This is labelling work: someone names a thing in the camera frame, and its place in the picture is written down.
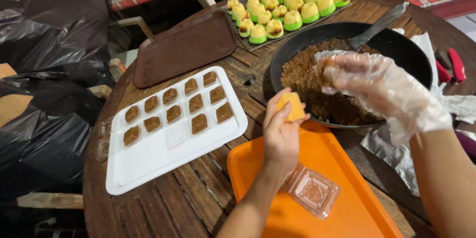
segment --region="brown cake square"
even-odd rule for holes
[[[130,122],[136,119],[138,115],[139,115],[139,108],[137,106],[130,107],[129,110],[127,110],[126,112],[126,116],[125,116],[126,122]]]
[[[218,102],[222,99],[225,98],[225,92],[223,91],[223,88],[221,86],[217,87],[216,89],[213,89],[210,91],[210,102],[211,104]]]
[[[144,104],[144,110],[146,111],[146,113],[150,113],[155,108],[157,108],[157,106],[158,106],[157,96],[153,95],[146,100]]]
[[[215,83],[217,81],[217,73],[215,72],[208,72],[203,76],[203,85],[207,86],[209,84]]]
[[[233,116],[230,104],[228,102],[223,104],[223,106],[217,109],[216,115],[218,124],[230,119]]]
[[[205,114],[199,114],[192,119],[192,134],[206,129],[208,127],[207,116]]]
[[[144,126],[146,127],[147,132],[152,132],[154,129],[160,126],[160,118],[157,116],[148,118],[144,120]]]
[[[172,106],[170,109],[167,110],[167,123],[170,123],[173,120],[179,118],[181,114],[182,113],[179,105]]]
[[[162,97],[164,105],[175,100],[177,98],[177,89],[169,89],[165,91],[164,96]]]
[[[193,91],[199,88],[197,81],[195,79],[190,79],[189,81],[185,82],[185,95],[189,95]]]
[[[188,101],[188,110],[191,114],[196,110],[200,109],[201,107],[203,107],[203,100],[201,94],[193,96],[193,98]]]
[[[138,138],[139,138],[139,126],[136,125],[134,127],[129,128],[129,130],[127,130],[124,133],[124,138],[123,138],[124,146],[128,146],[129,144],[131,144]]]

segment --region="plastic glove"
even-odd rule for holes
[[[314,58],[333,89],[350,92],[387,120],[393,144],[407,144],[415,133],[453,128],[451,115],[393,59],[338,50],[317,52]],[[323,88],[324,93],[331,91]]]

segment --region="round wooden table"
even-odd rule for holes
[[[386,10],[402,0],[352,0],[352,5],[321,23],[336,21],[375,22]],[[225,1],[198,12],[187,20],[217,10]],[[390,28],[404,28],[405,35],[428,32],[434,48],[454,48],[466,67],[467,80],[447,86],[446,95],[471,95],[476,85],[476,44],[443,19],[410,4],[407,11]],[[266,99],[272,95],[267,73],[271,58],[287,39],[274,42],[252,53],[238,46],[235,52],[210,65],[222,66],[240,99],[247,118],[244,135],[222,147],[164,174],[120,196],[106,192],[106,161],[96,160],[98,123],[119,110],[148,97],[186,77],[205,69],[191,71],[149,89],[132,85],[135,64],[116,84],[97,120],[86,153],[84,168],[84,214],[90,237],[209,237],[217,234],[235,207],[233,189],[228,177],[226,159],[230,149],[262,135]],[[245,85],[248,75],[255,82]],[[475,131],[476,127],[460,123],[455,127]],[[380,202],[405,237],[433,237],[429,220],[419,198],[409,190],[384,161],[359,145],[363,138],[351,130],[333,130],[362,176],[368,181]]]

